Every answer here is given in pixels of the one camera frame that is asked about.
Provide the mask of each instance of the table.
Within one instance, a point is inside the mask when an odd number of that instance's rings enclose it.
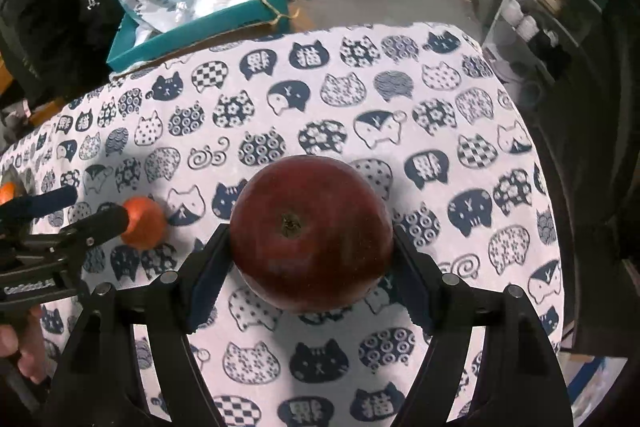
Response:
[[[283,155],[350,163],[443,272],[501,291],[526,289],[549,340],[561,340],[558,242],[540,162],[478,44],[453,26],[334,28],[235,42],[170,60],[65,107],[2,159],[31,169],[37,191],[78,187],[78,203],[41,219],[52,232],[133,194],[164,205],[166,242],[139,253],[92,249],[93,288],[148,283],[175,269],[228,220],[246,181]],[[78,304],[46,305],[52,359]],[[138,361],[154,414],[166,417],[145,328]],[[451,418],[469,403],[483,331],[474,328]],[[190,336],[228,425],[389,425],[428,347],[394,282],[322,314],[261,301],[233,270]]]

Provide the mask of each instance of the tablecloth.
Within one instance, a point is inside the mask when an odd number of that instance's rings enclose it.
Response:
[[[560,256],[538,156],[480,47],[453,26],[334,28],[184,55],[74,100],[2,164],[38,192],[78,187],[78,203],[39,220],[36,233],[134,194],[163,205],[170,233],[160,247],[114,239],[87,254],[91,288],[125,288],[177,269],[229,219],[251,176],[296,154],[353,166],[443,272],[495,291],[522,286],[559,344]],[[55,360],[79,306],[45,308]],[[149,406],[167,417],[145,335],[136,327]],[[474,328],[452,418],[472,397],[482,339]],[[391,277],[348,308],[291,315],[235,269],[190,335],[226,423],[260,427],[389,425],[428,342]]]

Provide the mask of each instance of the gray floor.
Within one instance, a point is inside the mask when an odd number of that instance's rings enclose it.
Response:
[[[305,10],[317,28],[363,23],[404,25],[444,22],[480,38],[480,23],[467,0],[307,0]]]

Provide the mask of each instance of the shoe rack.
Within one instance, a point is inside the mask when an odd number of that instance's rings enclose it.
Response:
[[[505,90],[524,111],[536,105],[573,60],[608,0],[502,0],[482,44]]]

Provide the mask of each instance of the human hand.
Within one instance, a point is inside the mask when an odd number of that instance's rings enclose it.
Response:
[[[40,318],[42,309],[34,306],[26,317],[27,326],[18,337],[14,328],[9,325],[0,325],[0,358],[10,357],[20,352],[18,369],[22,375],[33,383],[42,382],[46,375],[45,350]]]

